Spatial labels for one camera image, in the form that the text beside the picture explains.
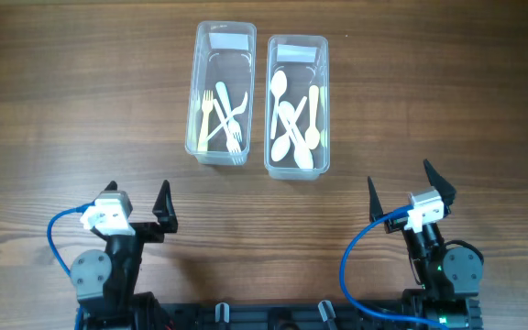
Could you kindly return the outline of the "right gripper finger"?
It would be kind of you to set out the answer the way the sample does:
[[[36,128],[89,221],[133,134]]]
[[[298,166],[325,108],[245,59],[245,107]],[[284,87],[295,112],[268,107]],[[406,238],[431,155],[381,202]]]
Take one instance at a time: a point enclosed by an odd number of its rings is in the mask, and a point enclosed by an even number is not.
[[[383,209],[381,207],[380,198],[375,189],[375,185],[370,176],[368,176],[368,193],[369,193],[369,221],[374,223],[384,216]]]
[[[456,188],[441,176],[428,159],[423,161],[425,174],[430,184],[439,192],[445,206],[451,206],[455,201]]]

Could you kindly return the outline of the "thick white plastic fork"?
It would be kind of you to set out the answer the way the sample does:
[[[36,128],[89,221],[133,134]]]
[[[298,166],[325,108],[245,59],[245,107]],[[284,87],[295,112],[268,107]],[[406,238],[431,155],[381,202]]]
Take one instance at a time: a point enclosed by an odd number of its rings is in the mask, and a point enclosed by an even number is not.
[[[231,103],[229,100],[226,85],[223,82],[217,82],[215,84],[215,89],[219,95],[219,99],[222,102],[225,112],[227,114],[227,126],[230,132],[232,133],[233,137],[238,142],[241,142],[242,141],[241,128],[240,128],[239,123],[235,120],[234,116],[242,114],[245,111],[246,105],[247,105],[248,94],[247,93],[244,94],[244,99],[240,106],[238,106],[234,110],[231,110]]]

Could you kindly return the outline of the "left clear plastic container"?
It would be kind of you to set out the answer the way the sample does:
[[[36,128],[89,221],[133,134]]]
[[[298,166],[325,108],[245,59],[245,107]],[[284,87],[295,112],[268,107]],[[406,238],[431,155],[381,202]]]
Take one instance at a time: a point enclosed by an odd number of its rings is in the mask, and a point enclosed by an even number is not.
[[[257,29],[204,21],[194,44],[185,149],[198,162],[242,166],[250,148]]]

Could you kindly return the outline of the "white label container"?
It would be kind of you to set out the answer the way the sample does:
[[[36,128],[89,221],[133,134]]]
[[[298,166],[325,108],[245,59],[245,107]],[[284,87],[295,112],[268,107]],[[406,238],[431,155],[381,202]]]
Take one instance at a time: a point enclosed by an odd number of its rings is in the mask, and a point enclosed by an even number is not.
[[[277,47],[276,61],[314,63],[316,59],[316,52],[316,47],[279,44]]]
[[[249,50],[249,37],[237,33],[209,33],[209,42],[213,50]]]

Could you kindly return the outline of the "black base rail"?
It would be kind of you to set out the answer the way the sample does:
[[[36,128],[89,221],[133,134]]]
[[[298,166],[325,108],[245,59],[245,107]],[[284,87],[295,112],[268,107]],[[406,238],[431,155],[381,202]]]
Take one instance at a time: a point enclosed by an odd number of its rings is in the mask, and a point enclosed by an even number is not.
[[[328,300],[311,304],[230,305],[162,304],[143,302],[116,316],[78,313],[77,329],[189,329],[189,330],[372,330],[372,329],[481,329],[479,302],[366,301],[381,312],[389,310],[407,317],[422,316],[430,324],[376,318],[350,304]]]

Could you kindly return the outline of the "yellow plastic spoon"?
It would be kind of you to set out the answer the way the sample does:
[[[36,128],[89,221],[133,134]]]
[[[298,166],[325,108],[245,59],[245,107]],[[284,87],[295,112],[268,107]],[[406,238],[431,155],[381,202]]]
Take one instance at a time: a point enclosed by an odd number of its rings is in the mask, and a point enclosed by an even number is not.
[[[319,94],[320,89],[317,85],[311,85],[309,87],[309,126],[305,131],[305,142],[307,148],[310,150],[316,149],[320,142],[320,132],[316,127]]]

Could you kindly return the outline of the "white spoon slender handle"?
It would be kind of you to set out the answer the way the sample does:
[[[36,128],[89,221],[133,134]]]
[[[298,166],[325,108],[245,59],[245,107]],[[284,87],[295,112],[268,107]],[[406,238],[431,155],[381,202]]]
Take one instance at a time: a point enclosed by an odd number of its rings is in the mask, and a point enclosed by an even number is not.
[[[287,89],[287,77],[284,71],[276,71],[270,82],[270,91],[274,97],[274,106],[272,110],[272,118],[270,123],[270,138],[274,139],[277,132],[278,123],[278,107],[280,98],[284,95]]]

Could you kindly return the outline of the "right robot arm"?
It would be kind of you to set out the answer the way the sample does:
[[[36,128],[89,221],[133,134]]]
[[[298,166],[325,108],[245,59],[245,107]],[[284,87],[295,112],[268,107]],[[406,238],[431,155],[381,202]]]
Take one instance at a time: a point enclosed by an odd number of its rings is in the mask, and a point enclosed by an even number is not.
[[[405,290],[399,300],[372,301],[369,308],[384,314],[422,317],[449,329],[481,329],[478,295],[484,257],[463,240],[444,240],[437,222],[451,214],[457,191],[428,160],[423,166],[430,187],[409,196],[415,210],[412,223],[420,224],[422,230],[406,228],[406,215],[384,222],[386,233],[402,232],[420,287]]]

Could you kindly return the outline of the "thin white fork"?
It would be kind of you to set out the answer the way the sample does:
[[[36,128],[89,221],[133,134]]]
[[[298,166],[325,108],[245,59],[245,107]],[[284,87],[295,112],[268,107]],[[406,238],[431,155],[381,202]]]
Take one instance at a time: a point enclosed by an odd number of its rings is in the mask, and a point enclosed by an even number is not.
[[[223,117],[220,120],[219,126],[217,126],[209,135],[206,135],[203,129],[201,129],[199,141],[198,141],[198,150],[199,151],[206,151],[207,150],[207,142],[210,138],[212,138],[221,128],[224,129],[226,133],[230,133],[231,136],[237,141],[242,141],[242,135],[241,135],[241,127],[239,123],[235,120],[235,115],[240,115],[245,112],[246,106],[247,106],[247,100],[248,100],[248,94],[245,93],[244,99],[242,101],[242,104],[238,107],[236,107],[233,111],[227,113],[227,117]],[[214,99],[213,92],[211,90],[207,90],[203,94],[203,101],[209,105],[209,106],[215,106],[217,111],[220,114],[220,106],[216,99]]]
[[[239,142],[233,137],[232,133],[230,132],[227,126],[226,118],[224,116],[224,111],[221,109],[221,106],[219,105],[217,100],[214,99],[213,103],[214,103],[215,111],[220,119],[220,123],[223,125],[223,129],[225,131],[227,150],[230,153],[238,154],[241,151],[240,145],[239,145]]]

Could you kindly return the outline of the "yellow plastic fork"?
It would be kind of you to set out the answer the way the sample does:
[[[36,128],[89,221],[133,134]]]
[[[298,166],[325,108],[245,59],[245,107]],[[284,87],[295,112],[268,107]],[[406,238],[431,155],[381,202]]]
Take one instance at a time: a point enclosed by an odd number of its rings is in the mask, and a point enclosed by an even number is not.
[[[202,123],[201,123],[201,129],[199,134],[199,140],[197,145],[197,150],[200,152],[207,151],[207,141],[206,138],[208,136],[209,132],[209,116],[211,111],[213,110],[213,91],[212,90],[205,90],[203,93],[203,100],[201,104],[201,110],[203,113],[202,116]]]

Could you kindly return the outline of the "white label left container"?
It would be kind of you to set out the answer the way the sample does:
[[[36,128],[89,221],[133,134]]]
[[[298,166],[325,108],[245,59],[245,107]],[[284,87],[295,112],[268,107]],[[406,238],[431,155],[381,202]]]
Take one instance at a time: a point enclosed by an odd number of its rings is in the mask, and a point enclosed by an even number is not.
[[[249,37],[237,33],[209,33],[209,42],[213,50],[249,50]]]

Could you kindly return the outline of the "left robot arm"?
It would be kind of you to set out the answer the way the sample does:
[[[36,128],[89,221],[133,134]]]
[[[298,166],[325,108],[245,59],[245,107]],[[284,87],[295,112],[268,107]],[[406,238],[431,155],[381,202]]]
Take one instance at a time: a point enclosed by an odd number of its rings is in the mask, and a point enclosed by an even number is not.
[[[145,245],[162,243],[167,234],[178,231],[165,180],[154,203],[154,222],[131,224],[133,211],[126,192],[111,181],[89,205],[82,209],[83,228],[105,242],[105,248],[83,252],[70,268],[79,312],[77,329],[173,329],[175,324],[155,295],[135,293]]]

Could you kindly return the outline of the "right clear plastic container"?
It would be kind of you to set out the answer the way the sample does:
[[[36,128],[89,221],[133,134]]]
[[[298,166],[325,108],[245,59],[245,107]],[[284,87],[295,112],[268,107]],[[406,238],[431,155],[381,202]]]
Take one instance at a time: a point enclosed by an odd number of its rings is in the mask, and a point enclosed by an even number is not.
[[[313,181],[330,167],[329,64],[322,36],[269,39],[265,167],[273,179]]]

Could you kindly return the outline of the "clear plastic container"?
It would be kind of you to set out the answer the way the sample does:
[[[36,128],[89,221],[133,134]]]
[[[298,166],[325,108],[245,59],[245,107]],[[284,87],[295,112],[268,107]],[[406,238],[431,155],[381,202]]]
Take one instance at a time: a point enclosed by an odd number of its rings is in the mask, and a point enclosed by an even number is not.
[[[329,64],[322,36],[269,39],[265,167],[273,179],[313,181],[330,167]]]
[[[185,149],[198,162],[242,166],[250,148],[257,29],[204,21],[194,44]]]

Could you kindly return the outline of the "white label right container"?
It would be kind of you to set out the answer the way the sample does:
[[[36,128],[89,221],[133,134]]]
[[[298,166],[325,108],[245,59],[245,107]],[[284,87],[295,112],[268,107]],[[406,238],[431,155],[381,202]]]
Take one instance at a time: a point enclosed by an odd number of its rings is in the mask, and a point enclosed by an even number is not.
[[[316,47],[279,44],[277,47],[276,61],[314,63],[316,59],[316,52]]]

